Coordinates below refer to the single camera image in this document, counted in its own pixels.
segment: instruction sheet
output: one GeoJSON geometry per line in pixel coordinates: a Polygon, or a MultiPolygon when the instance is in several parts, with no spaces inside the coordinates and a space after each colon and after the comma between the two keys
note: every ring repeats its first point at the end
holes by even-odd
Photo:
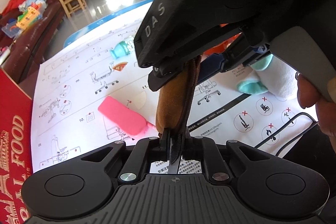
{"type": "MultiPolygon", "coordinates": [[[[145,135],[130,138],[97,110],[106,96],[112,96],[155,124],[159,92],[152,92],[147,83],[152,68],[139,68],[134,51],[117,60],[109,52],[136,34],[150,5],[104,23],[40,66],[31,121],[34,172],[116,140],[134,145],[141,138],[158,135],[149,129],[145,135]]],[[[254,146],[302,111],[296,99],[281,101],[270,93],[247,96],[236,91],[238,80],[250,71],[238,67],[196,87],[188,120],[192,136],[213,138],[218,144],[236,139],[254,146]]],[[[305,112],[316,118],[315,108],[305,112]]],[[[310,123],[300,116],[261,149],[275,154],[310,123]]],[[[181,173],[200,170],[196,161],[181,162],[181,173]]],[[[152,172],[167,172],[167,163],[153,163],[152,172]]]]}

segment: brown suede fabric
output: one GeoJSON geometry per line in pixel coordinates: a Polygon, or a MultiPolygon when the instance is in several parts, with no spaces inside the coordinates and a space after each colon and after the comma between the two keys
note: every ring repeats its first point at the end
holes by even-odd
{"type": "Polygon", "coordinates": [[[190,60],[184,70],[160,89],[156,111],[156,128],[160,135],[165,128],[172,134],[185,128],[198,79],[201,57],[190,60]]]}

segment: pink eraser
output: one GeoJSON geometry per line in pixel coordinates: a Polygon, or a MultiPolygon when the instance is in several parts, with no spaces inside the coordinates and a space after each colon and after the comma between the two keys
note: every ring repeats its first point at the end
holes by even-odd
{"type": "Polygon", "coordinates": [[[110,96],[100,104],[98,111],[129,136],[145,134],[148,127],[155,127],[139,113],[130,110],[110,96]]]}

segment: red packaging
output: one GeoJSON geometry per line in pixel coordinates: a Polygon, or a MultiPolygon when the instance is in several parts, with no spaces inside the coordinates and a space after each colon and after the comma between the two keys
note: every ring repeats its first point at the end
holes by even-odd
{"type": "Polygon", "coordinates": [[[33,102],[1,69],[0,85],[0,221],[21,224],[29,218],[21,187],[32,172],[33,102]]]}

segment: finger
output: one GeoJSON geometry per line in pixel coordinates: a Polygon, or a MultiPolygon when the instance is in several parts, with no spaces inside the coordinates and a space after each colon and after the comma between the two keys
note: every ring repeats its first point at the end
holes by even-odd
{"type": "Polygon", "coordinates": [[[316,103],[316,114],[321,131],[328,136],[336,137],[336,104],[320,97],[316,103]]]}
{"type": "Polygon", "coordinates": [[[297,79],[297,100],[302,108],[311,107],[320,99],[321,94],[302,74],[297,79]]]}

